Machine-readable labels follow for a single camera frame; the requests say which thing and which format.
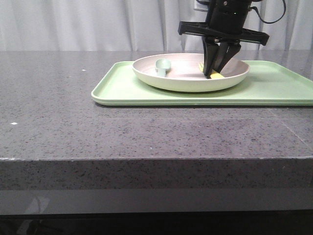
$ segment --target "gray granite countertop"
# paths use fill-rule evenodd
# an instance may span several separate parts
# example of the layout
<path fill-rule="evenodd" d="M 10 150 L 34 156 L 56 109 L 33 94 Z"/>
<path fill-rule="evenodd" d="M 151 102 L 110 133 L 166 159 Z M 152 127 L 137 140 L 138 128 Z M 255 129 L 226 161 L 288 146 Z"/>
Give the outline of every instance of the gray granite countertop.
<path fill-rule="evenodd" d="M 160 53 L 0 52 L 0 189 L 313 187 L 312 107 L 92 100 L 115 62 Z M 312 51 L 236 57 L 313 79 Z"/>

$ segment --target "tray rim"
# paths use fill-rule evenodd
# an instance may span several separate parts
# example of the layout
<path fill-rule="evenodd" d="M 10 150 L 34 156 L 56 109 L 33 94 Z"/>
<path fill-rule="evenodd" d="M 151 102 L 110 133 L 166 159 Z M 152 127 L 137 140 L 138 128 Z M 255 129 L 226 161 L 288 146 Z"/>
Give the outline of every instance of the tray rim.
<path fill-rule="evenodd" d="M 250 66 L 253 66 L 255 63 L 260 62 L 263 64 L 272 64 L 279 68 L 280 70 L 284 70 L 297 76 L 305 79 L 305 82 L 309 82 L 313 84 L 313 81 L 272 61 L 265 60 L 243 60 L 243 62 L 248 63 Z M 299 99 L 297 102 L 292 103 L 290 100 L 276 98 L 273 100 L 272 98 L 263 98 L 259 99 L 237 99 L 237 98 L 228 98 L 228 102 L 225 103 L 225 99 L 219 98 L 202 98 L 202 97 L 192 97 L 189 99 L 181 98 L 181 99 L 156 99 L 151 103 L 150 99 L 128 99 L 127 101 L 130 104 L 125 104 L 125 100 L 123 99 L 101 99 L 99 96 L 95 95 L 95 92 L 103 86 L 103 83 L 108 82 L 108 77 L 111 73 L 113 73 L 119 66 L 131 66 L 134 61 L 120 61 L 116 62 L 112 65 L 112 67 L 108 70 L 108 72 L 104 75 L 104 77 L 99 81 L 99 83 L 95 86 L 95 88 L 91 92 L 92 99 L 100 104 L 105 106 L 313 106 L 313 99 Z"/>

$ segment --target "white bowl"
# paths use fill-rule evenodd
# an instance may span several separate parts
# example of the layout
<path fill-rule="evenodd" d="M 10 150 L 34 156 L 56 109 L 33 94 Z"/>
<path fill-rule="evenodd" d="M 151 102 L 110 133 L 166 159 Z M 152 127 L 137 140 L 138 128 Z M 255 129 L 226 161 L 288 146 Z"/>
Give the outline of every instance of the white bowl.
<path fill-rule="evenodd" d="M 172 63 L 166 77 L 156 71 L 156 60 L 168 59 Z M 133 63 L 133 71 L 144 83 L 177 92 L 211 92 L 237 85 L 245 79 L 250 66 L 232 58 L 221 71 L 224 78 L 207 79 L 199 69 L 203 54 L 174 53 L 144 57 Z"/>

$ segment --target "plastic tray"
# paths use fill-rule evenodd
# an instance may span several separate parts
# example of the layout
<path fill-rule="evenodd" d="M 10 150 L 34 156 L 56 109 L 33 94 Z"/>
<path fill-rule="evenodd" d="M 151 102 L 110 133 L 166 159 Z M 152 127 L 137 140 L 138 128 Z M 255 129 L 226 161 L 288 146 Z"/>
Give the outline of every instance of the plastic tray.
<path fill-rule="evenodd" d="M 184 93 L 140 81 L 133 61 L 118 62 L 91 92 L 103 105 L 288 105 L 312 106 L 313 81 L 268 61 L 245 61 L 250 72 L 238 85 L 216 92 Z"/>

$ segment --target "yellow object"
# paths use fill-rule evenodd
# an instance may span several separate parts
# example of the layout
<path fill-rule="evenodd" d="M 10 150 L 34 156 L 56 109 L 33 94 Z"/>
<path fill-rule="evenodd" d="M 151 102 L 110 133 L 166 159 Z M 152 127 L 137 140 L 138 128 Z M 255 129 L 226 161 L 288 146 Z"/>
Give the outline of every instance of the yellow object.
<path fill-rule="evenodd" d="M 204 64 L 203 63 L 199 63 L 199 69 L 201 72 L 203 72 L 203 66 Z M 212 70 L 212 73 L 211 73 L 211 79 L 215 79 L 215 78 L 224 78 L 223 75 L 221 75 L 219 72 L 216 72 L 215 70 Z"/>

